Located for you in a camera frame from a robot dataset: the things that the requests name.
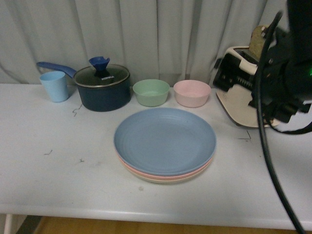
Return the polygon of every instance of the navy blue saucepan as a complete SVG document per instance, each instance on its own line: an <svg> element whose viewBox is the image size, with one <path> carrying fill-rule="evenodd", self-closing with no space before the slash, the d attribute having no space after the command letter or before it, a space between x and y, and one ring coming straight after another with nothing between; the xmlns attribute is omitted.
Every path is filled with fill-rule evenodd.
<svg viewBox="0 0 312 234"><path fill-rule="evenodd" d="M105 112L126 105L131 99L128 69L107 65L109 58L95 57L89 61L93 66L78 71L49 62L38 62L37 66L62 71L71 77L78 86L82 104L89 110Z"/></svg>

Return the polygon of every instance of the pot lid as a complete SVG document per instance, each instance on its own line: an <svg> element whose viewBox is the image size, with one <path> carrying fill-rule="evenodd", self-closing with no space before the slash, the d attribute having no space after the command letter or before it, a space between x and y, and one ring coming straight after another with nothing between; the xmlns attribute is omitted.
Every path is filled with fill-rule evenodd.
<svg viewBox="0 0 312 234"><path fill-rule="evenodd" d="M83 87L100 88L121 83L129 76L127 68L110 64L104 70L97 70L94 66L83 68L75 73L74 81Z"/></svg>

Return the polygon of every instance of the blue lid handle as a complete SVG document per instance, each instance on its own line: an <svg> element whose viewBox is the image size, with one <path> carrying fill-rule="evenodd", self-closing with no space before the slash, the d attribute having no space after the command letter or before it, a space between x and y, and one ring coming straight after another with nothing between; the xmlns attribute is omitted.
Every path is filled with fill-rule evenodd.
<svg viewBox="0 0 312 234"><path fill-rule="evenodd" d="M94 57L89 59L89 62L94 66L97 71L104 71L110 61L110 58L104 58L103 56Z"/></svg>

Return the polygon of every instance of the blue plate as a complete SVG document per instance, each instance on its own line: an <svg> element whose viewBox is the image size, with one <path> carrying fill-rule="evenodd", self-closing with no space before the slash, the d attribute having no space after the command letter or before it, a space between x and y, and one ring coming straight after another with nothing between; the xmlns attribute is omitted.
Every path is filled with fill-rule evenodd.
<svg viewBox="0 0 312 234"><path fill-rule="evenodd" d="M202 167L215 152L216 137L202 118L179 109L135 113L116 129L115 148L132 168L155 176L179 176Z"/></svg>

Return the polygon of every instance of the table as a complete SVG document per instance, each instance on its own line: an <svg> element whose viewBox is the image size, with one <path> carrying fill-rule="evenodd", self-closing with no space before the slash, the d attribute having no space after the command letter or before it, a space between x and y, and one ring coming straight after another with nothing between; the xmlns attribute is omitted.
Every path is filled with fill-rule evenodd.
<svg viewBox="0 0 312 234"><path fill-rule="evenodd" d="M161 107L192 112L215 130L208 168L181 183L142 180L120 163L117 126L149 109L133 95L124 107L93 112L78 90L52 103L41 85L0 85L0 213L127 221L293 229L271 183L257 129L236 126L215 89L198 108L179 105L171 89ZM281 129L305 126L297 114ZM312 135L267 130L281 185L306 230L312 230Z"/></svg>

